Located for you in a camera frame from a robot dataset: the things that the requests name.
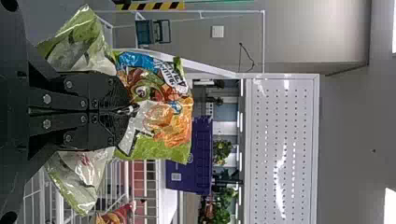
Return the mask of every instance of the product label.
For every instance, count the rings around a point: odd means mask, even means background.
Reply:
[[[166,84],[175,88],[175,90],[182,94],[186,94],[189,91],[186,78],[175,71],[174,67],[170,63],[154,59],[154,67],[161,70]]]
[[[172,173],[172,181],[181,181],[181,173]]]

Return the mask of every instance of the wall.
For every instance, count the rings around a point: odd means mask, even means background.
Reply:
[[[382,224],[396,187],[393,2],[373,1],[370,66],[322,78],[318,224]]]
[[[188,4],[187,8],[265,9],[266,72],[293,69],[294,72],[330,74],[366,63],[370,4],[370,0],[256,0],[253,3]],[[225,26],[223,39],[210,38],[210,26],[215,24]],[[261,20],[244,18],[173,25],[174,32],[180,34],[180,37],[176,35],[175,44],[155,49],[236,71],[237,44],[243,42],[256,63],[262,61],[261,40],[257,38]],[[246,57],[243,63],[246,71]]]

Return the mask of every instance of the snack bag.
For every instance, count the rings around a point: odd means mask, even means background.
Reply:
[[[168,63],[141,53],[114,54],[117,76],[132,105],[128,130],[115,156],[186,164],[191,150],[193,100],[180,59]]]
[[[135,210],[136,202],[127,203],[113,212],[104,215],[96,214],[91,224],[132,224]]]

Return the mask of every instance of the screw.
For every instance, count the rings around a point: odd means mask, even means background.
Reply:
[[[71,81],[66,81],[66,88],[67,88],[67,89],[72,89],[72,88],[73,88],[73,82],[71,82]]]
[[[113,146],[114,145],[114,140],[112,137],[107,138],[107,142],[109,146]]]
[[[81,123],[85,123],[85,122],[87,122],[87,118],[85,117],[85,116],[81,116]]]
[[[45,119],[43,121],[43,128],[44,129],[49,129],[50,128],[50,120],[49,119]]]
[[[50,102],[52,101],[52,99],[51,99],[50,95],[45,94],[45,95],[43,96],[43,101],[44,101],[44,104],[49,105]]]
[[[93,101],[92,101],[92,106],[93,106],[94,108],[98,107],[98,101],[97,101],[97,100],[93,100]]]
[[[70,135],[70,134],[66,134],[65,136],[64,136],[64,141],[67,143],[67,142],[71,142],[72,141],[72,135]]]
[[[98,122],[98,117],[96,115],[92,116],[92,123],[97,123]]]
[[[87,103],[85,103],[85,101],[81,101],[79,104],[81,105],[81,107],[85,107],[87,105]]]

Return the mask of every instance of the plastic packaging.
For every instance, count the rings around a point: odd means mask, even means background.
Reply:
[[[186,164],[191,151],[193,100],[179,58],[172,63],[115,52],[117,75],[131,96],[132,117],[115,155]]]
[[[87,5],[81,7],[54,37],[39,43],[37,50],[58,72],[93,70],[116,75],[102,24]]]
[[[37,50],[57,71],[96,70],[116,75],[102,25],[88,6],[81,7],[55,37],[38,44]],[[57,152],[46,163],[49,178],[79,215],[86,216],[95,206],[106,163],[114,150]]]
[[[104,215],[96,214],[91,224],[133,224],[133,214],[136,210],[136,202],[127,203],[119,209]]]
[[[60,152],[47,161],[45,168],[50,179],[79,215],[87,216],[95,206],[103,171],[106,163],[113,158],[113,152],[114,148],[94,152]]]

